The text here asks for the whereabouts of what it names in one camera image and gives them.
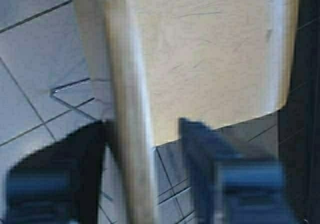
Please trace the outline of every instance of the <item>tiled floor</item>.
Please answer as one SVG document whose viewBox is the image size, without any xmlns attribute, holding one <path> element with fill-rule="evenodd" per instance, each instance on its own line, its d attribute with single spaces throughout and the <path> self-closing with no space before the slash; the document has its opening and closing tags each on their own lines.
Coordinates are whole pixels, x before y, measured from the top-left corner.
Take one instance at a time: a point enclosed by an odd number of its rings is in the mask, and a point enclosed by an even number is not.
<svg viewBox="0 0 320 224">
<path fill-rule="evenodd" d="M 89 76 L 70 0 L 0 0 L 0 218 L 5 211 L 5 172 L 24 156 L 90 123 L 49 97 L 50 88 Z M 94 83 L 110 88 L 106 83 Z M 113 118 L 111 97 L 87 102 L 92 84 L 59 95 L 96 119 Z M 224 128 L 223 133 L 261 145 L 275 153 L 276 115 Z M 161 223 L 195 223 L 188 178 L 178 142 L 156 152 Z M 113 162 L 106 160 L 100 223 L 114 223 Z"/>
</svg>

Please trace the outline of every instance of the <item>black surface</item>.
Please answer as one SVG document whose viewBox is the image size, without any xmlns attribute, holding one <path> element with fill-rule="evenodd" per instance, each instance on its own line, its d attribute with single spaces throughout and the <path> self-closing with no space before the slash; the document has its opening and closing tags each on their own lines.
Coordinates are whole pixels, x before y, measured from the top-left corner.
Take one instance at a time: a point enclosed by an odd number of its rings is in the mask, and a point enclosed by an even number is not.
<svg viewBox="0 0 320 224">
<path fill-rule="evenodd" d="M 308 152 L 306 130 L 303 129 L 280 145 L 279 159 L 286 173 L 286 193 L 299 220 L 306 217 L 308 189 Z"/>
<path fill-rule="evenodd" d="M 301 27 L 319 16 L 318 0 L 300 0 L 298 27 Z"/>
<path fill-rule="evenodd" d="M 5 223 L 96 223 L 105 143 L 96 122 L 19 162 L 6 180 Z"/>
</svg>

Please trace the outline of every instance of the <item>tile grout line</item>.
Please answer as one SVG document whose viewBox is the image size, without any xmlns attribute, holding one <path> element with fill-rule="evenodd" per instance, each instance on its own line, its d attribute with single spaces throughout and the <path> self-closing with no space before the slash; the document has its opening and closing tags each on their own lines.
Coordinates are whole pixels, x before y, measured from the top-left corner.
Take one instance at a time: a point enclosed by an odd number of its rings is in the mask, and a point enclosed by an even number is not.
<svg viewBox="0 0 320 224">
<path fill-rule="evenodd" d="M 103 212 L 103 214 L 105 215 L 105 217 L 107 218 L 107 220 L 110 222 L 110 224 L 113 224 L 114 222 L 111 221 L 111 219 L 109 218 L 109 216 L 106 214 L 105 210 L 102 208 L 102 206 L 100 204 L 98 204 L 99 208 L 101 209 L 101 211 Z"/>
<path fill-rule="evenodd" d="M 45 15 L 45 14 L 47 14 L 47 13 L 50 13 L 50 12 L 54 11 L 54 10 L 57 10 L 57 9 L 65 6 L 65 5 L 70 4 L 71 2 L 72 2 L 72 0 L 63 2 L 62 4 L 59 4 L 59 5 L 57 5 L 57 6 L 54 6 L 54 7 L 50 8 L 50 9 L 48 9 L 48 10 L 45 10 L 45 11 L 40 12 L 40 13 L 38 13 L 38 14 L 35 14 L 35 15 L 29 17 L 29 18 L 26 18 L 26 19 L 24 19 L 24 20 L 21 20 L 21 21 L 15 23 L 15 24 L 13 24 L 13 25 L 10 25 L 10 26 L 8 26 L 8 27 L 5 27 L 4 29 L 0 30 L 0 34 L 3 33 L 3 32 L 5 32 L 5 31 L 11 30 L 11 29 L 13 29 L 13 28 L 15 28 L 15 27 L 17 27 L 17 26 L 20 26 L 20 25 L 22 25 L 22 24 L 24 24 L 24 23 L 26 23 L 26 22 L 29 22 L 29 21 L 31 21 L 31 20 L 34 20 L 35 18 L 38 18 L 38 17 L 40 17 L 40 16 L 42 16 L 42 15 Z"/>
<path fill-rule="evenodd" d="M 37 128 L 41 127 L 41 126 L 43 126 L 43 124 L 36 125 L 36 126 L 34 126 L 33 128 L 31 128 L 31 129 L 29 129 L 29 130 L 27 130 L 27 131 L 25 131 L 25 132 L 23 132 L 23 133 L 21 133 L 21 134 L 19 134 L 19 135 L 15 136 L 15 137 L 13 137 L 13 138 L 11 138 L 10 140 L 5 141 L 4 143 L 0 144 L 0 148 L 1 148 L 2 146 L 4 146 L 4 145 L 7 145 L 8 143 L 10 143 L 10 142 L 12 142 L 12 141 L 16 140 L 16 139 L 18 139 L 18 138 L 20 138 L 20 137 L 22 137 L 22 136 L 24 136 L 24 135 L 28 134 L 29 132 L 31 132 L 31 131 L 33 131 L 33 130 L 35 130 L 35 129 L 37 129 Z"/>
<path fill-rule="evenodd" d="M 279 142 L 279 145 L 281 145 L 282 143 L 284 143 L 285 141 L 291 139 L 292 137 L 294 137 L 295 135 L 299 134 L 301 131 L 303 131 L 305 128 L 302 127 L 300 130 L 297 130 L 294 134 L 288 136 L 287 138 L 285 138 L 284 140 Z"/>
<path fill-rule="evenodd" d="M 159 150 L 158 150 L 158 149 L 156 149 L 156 153 L 157 153 L 157 155 L 158 155 L 158 157 L 159 157 L 159 159 L 160 159 L 161 165 L 162 165 L 162 167 L 163 167 L 163 169 L 164 169 L 164 172 L 165 172 L 165 174 L 166 174 L 166 176 L 167 176 L 169 185 L 170 185 L 170 187 L 172 188 L 172 192 L 173 192 L 173 194 L 175 195 L 176 192 L 173 190 L 173 186 L 172 186 L 171 180 L 170 180 L 169 175 L 168 175 L 168 173 L 167 173 L 167 171 L 166 171 L 164 162 L 162 161 L 162 158 L 161 158 L 161 156 L 160 156 L 160 153 L 159 153 Z M 182 219 L 184 219 L 184 214 L 183 214 L 183 211 L 182 211 L 182 209 L 181 209 L 181 206 L 180 206 L 180 204 L 179 204 L 179 202 L 178 202 L 178 199 L 175 198 L 175 201 L 176 201 L 176 203 L 177 203 L 177 205 L 178 205 L 178 211 L 179 211 L 180 214 L 182 215 Z"/>
<path fill-rule="evenodd" d="M 320 17 L 316 17 L 316 18 L 314 18 L 313 20 L 305 23 L 304 25 L 301 25 L 301 26 L 298 27 L 296 30 L 299 31 L 299 30 L 303 29 L 304 27 L 309 26 L 310 24 L 312 24 L 313 22 L 315 22 L 315 21 L 317 21 L 317 20 L 319 20 L 319 19 L 320 19 Z"/>
<path fill-rule="evenodd" d="M 49 132 L 50 136 L 52 137 L 52 139 L 54 141 L 57 141 L 57 139 L 54 137 L 54 135 L 52 134 L 52 132 L 49 130 L 49 128 L 47 127 L 45 121 L 43 120 L 43 118 L 40 116 L 39 112 L 36 110 L 35 106 L 32 104 L 31 100 L 29 99 L 29 97 L 27 96 L 27 94 L 24 92 L 24 90 L 22 89 L 22 87 L 19 85 L 18 81 L 15 79 L 15 77 L 13 76 L 13 74 L 11 73 L 11 71 L 9 70 L 8 66 L 5 64 L 4 61 L 1 61 L 3 67 L 5 68 L 5 70 L 7 71 L 7 73 L 10 75 L 11 79 L 13 80 L 13 82 L 15 83 L 15 85 L 18 87 L 18 89 L 21 91 L 21 93 L 23 94 L 25 100 L 29 103 L 29 105 L 31 106 L 31 108 L 33 109 L 33 111 L 35 112 L 36 116 L 40 119 L 41 123 L 44 125 L 44 127 L 46 128 L 46 130 Z"/>
<path fill-rule="evenodd" d="M 173 188 L 177 187 L 178 185 L 180 185 L 180 184 L 184 183 L 184 182 L 185 182 L 185 181 L 187 181 L 187 180 L 188 180 L 188 178 L 186 178 L 186 179 L 184 179 L 184 180 L 180 181 L 178 184 L 176 184 L 176 185 L 174 185 L 173 187 L 169 188 L 168 190 L 166 190 L 166 191 L 162 192 L 161 194 L 159 194 L 159 195 L 158 195 L 158 198 L 159 198 L 160 196 L 162 196 L 162 195 L 166 194 L 167 192 L 171 191 Z"/>
<path fill-rule="evenodd" d="M 293 92 L 295 92 L 296 90 L 302 88 L 304 85 L 306 85 L 306 83 L 307 83 L 307 82 L 305 81 L 305 82 L 299 84 L 299 85 L 296 86 L 293 90 L 289 91 L 288 95 L 291 95 L 291 94 L 292 94 Z"/>
<path fill-rule="evenodd" d="M 81 106 L 83 106 L 83 105 L 85 105 L 85 104 L 87 104 L 87 103 L 91 102 L 93 99 L 94 99 L 94 98 L 91 98 L 91 99 L 89 99 L 89 100 L 86 100 L 86 101 L 84 101 L 84 102 L 82 102 L 82 103 L 78 104 L 78 105 L 76 106 L 76 108 L 81 107 Z M 72 111 L 72 110 L 66 110 L 66 111 L 64 111 L 63 113 L 61 113 L 61 114 L 59 114 L 59 115 L 57 115 L 57 116 L 55 116 L 55 117 L 53 117 L 53 118 L 51 118 L 51 119 L 47 120 L 47 121 L 45 122 L 45 124 L 48 124 L 48 123 L 50 123 L 51 121 L 54 121 L 54 120 L 58 119 L 59 117 L 61 117 L 61 116 L 65 115 L 65 114 L 68 114 L 68 113 L 69 113 L 69 112 L 71 112 L 71 111 Z M 19 135 L 15 136 L 15 137 L 13 137 L 13 138 L 11 138 L 10 140 L 7 140 L 7 141 L 3 142 L 2 144 L 0 144 L 0 147 L 2 147 L 2 146 L 4 146 L 4 145 L 9 144 L 10 142 L 12 142 L 12 141 L 14 141 L 14 140 L 16 140 L 16 139 L 18 139 L 18 138 L 20 138 L 20 137 L 22 137 L 22 136 L 24 136 L 24 135 L 28 134 L 29 132 L 31 132 L 31 131 L 33 131 L 33 130 L 35 130 L 35 129 L 37 129 L 37 128 L 41 127 L 41 126 L 44 126 L 44 124 L 36 125 L 35 127 L 31 128 L 31 129 L 29 129 L 29 130 L 26 130 L 25 132 L 23 132 L 23 133 L 21 133 L 21 134 L 19 134 Z"/>
<path fill-rule="evenodd" d="M 256 136 L 252 137 L 252 138 L 251 138 L 250 140 L 248 140 L 247 142 L 250 142 L 250 141 L 252 141 L 252 140 L 256 139 L 258 136 L 260 136 L 260 135 L 262 135 L 262 134 L 266 133 L 268 130 L 271 130 L 271 129 L 272 129 L 272 128 L 274 128 L 275 126 L 277 126 L 277 124 L 274 124 L 273 126 L 269 127 L 268 129 L 266 129 L 266 130 L 264 130 L 264 131 L 260 132 L 258 135 L 256 135 Z"/>
</svg>

